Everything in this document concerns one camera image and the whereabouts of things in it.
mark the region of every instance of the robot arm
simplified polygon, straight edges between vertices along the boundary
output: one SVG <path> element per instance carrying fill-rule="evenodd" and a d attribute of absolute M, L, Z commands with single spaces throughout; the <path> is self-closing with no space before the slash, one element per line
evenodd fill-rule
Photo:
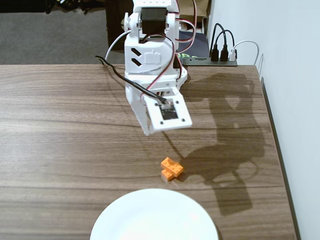
<path fill-rule="evenodd" d="M 192 125 L 179 92 L 188 74 L 176 57 L 178 12 L 175 0 L 135 0 L 133 14 L 125 15 L 125 31 L 131 30 L 124 44 L 125 77 L 167 100 L 163 104 L 126 84 L 127 100 L 146 136 Z"/>

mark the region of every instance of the gray carpet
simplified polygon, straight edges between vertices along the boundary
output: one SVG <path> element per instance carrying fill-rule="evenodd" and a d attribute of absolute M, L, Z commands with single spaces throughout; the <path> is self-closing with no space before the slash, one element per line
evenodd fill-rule
<path fill-rule="evenodd" d="M 0 13 L 0 65 L 97 64 L 108 50 L 106 11 Z M 122 52 L 109 61 L 124 62 Z"/>

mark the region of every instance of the orange lego brick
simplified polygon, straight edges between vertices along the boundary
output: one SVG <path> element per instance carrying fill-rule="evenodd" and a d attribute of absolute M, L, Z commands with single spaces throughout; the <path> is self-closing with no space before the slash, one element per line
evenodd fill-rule
<path fill-rule="evenodd" d="M 169 157 L 161 162 L 161 167 L 175 177 L 178 177 L 184 171 L 183 166 L 181 166 L 178 162 L 171 160 Z"/>
<path fill-rule="evenodd" d="M 161 171 L 161 179 L 165 182 L 168 183 L 169 181 L 171 181 L 172 179 L 174 179 L 175 176 L 173 174 L 171 174 L 170 172 L 168 172 L 167 170 L 162 170 Z"/>

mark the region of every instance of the black cable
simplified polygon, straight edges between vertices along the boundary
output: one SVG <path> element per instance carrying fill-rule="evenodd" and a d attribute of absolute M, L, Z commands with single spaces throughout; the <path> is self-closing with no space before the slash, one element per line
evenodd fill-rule
<path fill-rule="evenodd" d="M 216 37 L 216 40 L 215 40 L 215 44 L 218 44 L 218 39 L 219 39 L 219 37 L 221 36 L 221 34 L 223 34 L 224 32 L 228 32 L 228 33 L 230 33 L 230 35 L 231 35 L 231 38 L 232 38 L 232 44 L 233 44 L 233 47 L 235 46 L 235 38 L 234 38 L 234 35 L 232 34 L 232 32 L 230 31 L 230 30 L 224 30 L 224 31 L 222 31 L 222 32 L 220 32 L 219 34 L 218 34 L 218 36 Z"/>
<path fill-rule="evenodd" d="M 99 59 L 101 61 L 101 63 L 104 65 L 108 65 L 112 68 L 113 72 L 119 77 L 121 78 L 122 80 L 124 80 L 125 82 L 127 82 L 128 84 L 132 85 L 134 88 L 138 89 L 139 91 L 141 91 L 142 93 L 144 93 L 145 95 L 151 97 L 151 98 L 155 98 L 155 99 L 158 99 L 162 104 L 166 104 L 167 103 L 167 99 L 162 97 L 162 96 L 159 96 L 157 94 L 155 94 L 154 92 L 152 91 L 149 91 L 147 89 L 145 89 L 143 86 L 141 86 L 140 84 L 134 82 L 134 81 L 131 81 L 129 80 L 128 78 L 122 76 L 115 68 L 115 66 L 113 66 L 111 63 L 107 62 L 102 56 L 95 56 L 97 59 Z"/>
<path fill-rule="evenodd" d="M 224 45 L 227 45 L 227 37 L 226 37 L 225 29 L 221 26 L 220 23 L 216 23 L 216 24 L 214 25 L 214 29 L 213 29 L 213 34 L 212 34 L 212 39 L 211 39 L 211 47 L 210 47 L 209 57 L 211 57 L 212 47 L 214 46 L 214 40 L 215 40 L 215 34 L 216 34 L 216 28 L 217 28 L 217 26 L 219 26 L 219 27 L 221 28 L 221 30 L 223 31 Z"/>

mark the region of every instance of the power strip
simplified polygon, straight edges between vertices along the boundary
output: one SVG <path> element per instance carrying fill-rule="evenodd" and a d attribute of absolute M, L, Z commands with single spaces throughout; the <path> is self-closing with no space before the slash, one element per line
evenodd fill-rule
<path fill-rule="evenodd" d="M 211 58 L 188 57 L 183 59 L 184 66 L 211 66 L 211 67 L 236 67 L 238 66 L 237 60 L 235 61 L 211 61 Z"/>

